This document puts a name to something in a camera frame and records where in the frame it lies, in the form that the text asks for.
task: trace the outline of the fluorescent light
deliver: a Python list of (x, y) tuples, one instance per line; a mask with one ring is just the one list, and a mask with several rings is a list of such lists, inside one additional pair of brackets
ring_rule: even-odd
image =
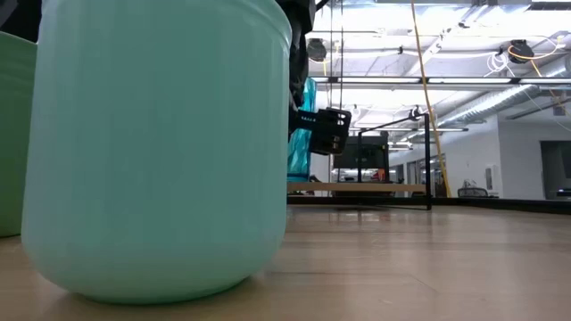
[[(438, 128), (438, 131), (441, 133), (443, 133), (443, 132), (462, 132), (462, 131), (468, 131), (468, 129), (467, 128)], [(424, 133), (425, 130), (420, 129), (418, 132)]]
[(311, 79), (319, 83), (327, 83), (329, 81), (329, 78), (327, 77), (311, 77)]
[[(362, 169), (361, 174), (371, 174), (374, 170)], [(347, 169), (343, 172), (345, 175), (357, 175), (359, 171), (357, 169)]]
[(420, 78), (346, 77), (340, 78), (340, 81), (345, 84), (418, 84), (420, 83)]
[(430, 78), (429, 84), (508, 84), (511, 78)]
[[(367, 128), (350, 128), (350, 131), (353, 132), (359, 132), (362, 129), (367, 129)], [(416, 128), (379, 128), (379, 129), (375, 129), (375, 130), (371, 130), (371, 131), (393, 131), (393, 132), (411, 132), (411, 131), (416, 131), (419, 133), (424, 133), (425, 130), (424, 129), (416, 129)], [(438, 128), (439, 132), (463, 132), (463, 131), (468, 131), (467, 128)]]
[(406, 142), (406, 143), (393, 143), (393, 142), (389, 142), (389, 146), (395, 146), (395, 145), (406, 145), (408, 147), (412, 146), (412, 143)]
[[(367, 128), (351, 128), (349, 130), (351, 131), (361, 131), (362, 129), (367, 129)], [(374, 131), (403, 131), (403, 132), (410, 132), (410, 131), (414, 131), (414, 128), (380, 128), (380, 129), (375, 129)]]
[(523, 78), (520, 84), (568, 84), (571, 85), (571, 78)]

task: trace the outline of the ceiling pipe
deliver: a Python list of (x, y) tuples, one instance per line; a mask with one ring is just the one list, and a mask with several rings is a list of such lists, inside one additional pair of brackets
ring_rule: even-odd
[[(571, 76), (571, 53), (554, 62), (548, 63), (541, 68), (545, 78), (567, 78)], [(525, 77), (537, 77), (535, 71), (525, 75)], [(529, 98), (536, 98), (542, 89), (537, 85), (515, 86), (500, 92), (493, 92), (482, 95), (475, 100), (460, 106), (453, 112), (448, 113), (437, 121), (438, 127), (450, 126), (454, 123), (469, 123), (480, 119), (485, 119), (500, 111), (505, 111), (515, 105), (529, 101)], [(417, 133), (406, 135), (402, 141), (408, 140)]]
[[(464, 26), (466, 21), (474, 21), (477, 17), (482, 15), (487, 8), (487, 5), (472, 6), (462, 15), (459, 23), (451, 26), (450, 28), (444, 29), (440, 35), (438, 35), (438, 38), (422, 53), (424, 64), (426, 65), (428, 61), (433, 59), (443, 49), (443, 43), (446, 38), (452, 37), (459, 29), (462, 29), (461, 26)], [(404, 77), (412, 76), (420, 70), (420, 67), (420, 60), (417, 60), (402, 75)]]

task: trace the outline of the wooden floor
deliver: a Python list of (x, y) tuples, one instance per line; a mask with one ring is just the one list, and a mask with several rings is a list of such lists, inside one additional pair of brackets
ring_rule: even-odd
[(19, 238), (0, 239), (0, 320), (571, 319), (571, 216), (293, 208), (288, 218), (264, 271), (220, 295), (146, 308), (68, 294), (32, 269)]

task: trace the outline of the black bracket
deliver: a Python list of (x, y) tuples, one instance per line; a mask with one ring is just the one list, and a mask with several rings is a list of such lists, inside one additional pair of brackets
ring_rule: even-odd
[(306, 129), (311, 132), (310, 151), (320, 155), (340, 154), (345, 148), (351, 113), (333, 108), (310, 111), (294, 111), (290, 108), (290, 135), (296, 129)]

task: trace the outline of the yellow rope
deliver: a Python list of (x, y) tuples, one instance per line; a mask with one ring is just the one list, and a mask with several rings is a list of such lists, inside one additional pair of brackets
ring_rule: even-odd
[(430, 99), (428, 98), (428, 87), (426, 85), (426, 73), (425, 73), (425, 64), (422, 61), (422, 50), (420, 49), (420, 36), (418, 35), (418, 26), (417, 26), (417, 13), (415, 10), (414, 0), (410, 0), (410, 6), (412, 8), (412, 21), (414, 22), (414, 31), (417, 38), (417, 50), (418, 50), (418, 59), (420, 60), (420, 72), (422, 74), (422, 87), (425, 91), (425, 99), (426, 99), (426, 107), (428, 108), (428, 113), (430, 114), (430, 122), (432, 124), (432, 128), (434, 129), (434, 135), (436, 137), (436, 149), (438, 151), (438, 160), (440, 161), (440, 168), (443, 171), (444, 176), (444, 183), (446, 185), (446, 196), (451, 198), (452, 194), (450, 192), (450, 184), (448, 184), (448, 173), (446, 172), (446, 167), (444, 166), (443, 154), (442, 149), (440, 146), (440, 136), (438, 135), (438, 128), (436, 127), (436, 122), (434, 120), (434, 112), (432, 110), (432, 106), (430, 105)]

